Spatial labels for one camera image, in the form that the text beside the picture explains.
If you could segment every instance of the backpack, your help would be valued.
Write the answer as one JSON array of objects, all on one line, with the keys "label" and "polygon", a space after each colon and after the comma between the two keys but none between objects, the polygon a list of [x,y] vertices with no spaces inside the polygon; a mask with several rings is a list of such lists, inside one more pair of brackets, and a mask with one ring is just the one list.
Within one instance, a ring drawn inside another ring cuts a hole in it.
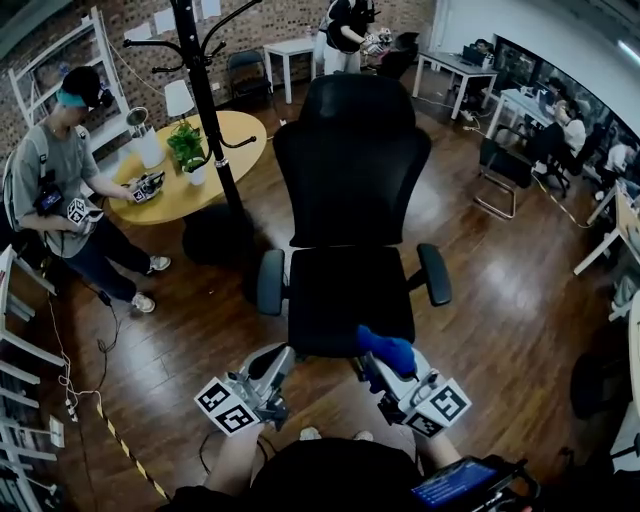
[{"label": "backpack", "polygon": [[[27,137],[36,148],[36,152],[40,156],[40,178],[44,179],[47,174],[47,160],[49,159],[49,143],[47,142],[47,136],[44,133],[42,126],[36,125],[35,130],[31,130]],[[82,126],[76,126],[76,133],[82,140],[86,139],[87,132]],[[7,219],[9,226],[13,231],[20,231],[20,225],[17,222],[14,210],[13,210],[13,160],[15,159],[15,151],[12,151],[7,159],[7,163],[4,168],[4,176],[2,177],[2,201],[4,202],[4,208],[7,213]]]}]

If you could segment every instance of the baseball cap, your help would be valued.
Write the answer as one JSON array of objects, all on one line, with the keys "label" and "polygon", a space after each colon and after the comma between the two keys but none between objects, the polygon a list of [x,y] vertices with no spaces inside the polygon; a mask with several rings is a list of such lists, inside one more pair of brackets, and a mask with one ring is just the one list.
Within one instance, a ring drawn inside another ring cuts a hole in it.
[{"label": "baseball cap", "polygon": [[82,66],[72,69],[62,81],[58,101],[68,107],[97,107],[102,86],[95,69]]}]

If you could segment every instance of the black shirt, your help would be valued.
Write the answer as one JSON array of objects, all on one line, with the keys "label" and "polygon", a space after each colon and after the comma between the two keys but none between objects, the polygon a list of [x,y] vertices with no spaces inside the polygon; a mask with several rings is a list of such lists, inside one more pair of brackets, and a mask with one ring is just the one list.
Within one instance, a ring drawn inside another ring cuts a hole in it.
[{"label": "black shirt", "polygon": [[240,498],[182,487],[159,512],[213,510],[420,510],[411,489],[424,477],[400,450],[370,441],[298,441],[280,451]]},{"label": "black shirt", "polygon": [[359,36],[367,33],[367,24],[375,21],[373,0],[338,0],[329,11],[329,30],[327,44],[342,53],[356,53],[360,45],[342,35],[340,30],[348,26]]}]

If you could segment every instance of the potted plant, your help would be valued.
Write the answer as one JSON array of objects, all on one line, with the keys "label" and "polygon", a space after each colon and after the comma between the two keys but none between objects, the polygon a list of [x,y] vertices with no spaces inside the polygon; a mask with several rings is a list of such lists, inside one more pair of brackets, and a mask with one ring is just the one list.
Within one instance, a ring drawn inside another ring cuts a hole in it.
[{"label": "potted plant", "polygon": [[193,129],[189,123],[182,122],[167,139],[167,144],[173,149],[182,170],[189,174],[189,181],[194,185],[204,183],[204,166],[193,171],[205,158],[200,129]]}]

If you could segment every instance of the gray t-shirt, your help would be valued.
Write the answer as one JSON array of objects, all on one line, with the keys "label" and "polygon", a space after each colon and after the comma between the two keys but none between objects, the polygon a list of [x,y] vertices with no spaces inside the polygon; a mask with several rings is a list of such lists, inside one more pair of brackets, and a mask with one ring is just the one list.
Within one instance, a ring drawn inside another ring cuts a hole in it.
[{"label": "gray t-shirt", "polygon": [[[26,137],[22,139],[16,149],[11,168],[13,211],[18,224],[25,215],[36,213],[34,203],[39,194],[40,155],[33,142],[33,139],[36,138],[33,132],[40,129],[44,132],[49,146],[46,170],[53,169],[55,171],[55,184],[60,187],[63,197],[63,201],[53,214],[66,218],[67,206],[75,198],[83,199],[89,208],[96,208],[80,192],[82,181],[92,178],[100,172],[91,154],[89,133],[83,130],[86,133],[83,139],[75,129],[71,129],[67,138],[60,140],[48,126],[41,123],[31,128]],[[69,231],[47,231],[46,233],[41,232],[40,235],[53,253],[63,258],[71,258],[78,254],[89,238],[88,235],[78,235]]]}]

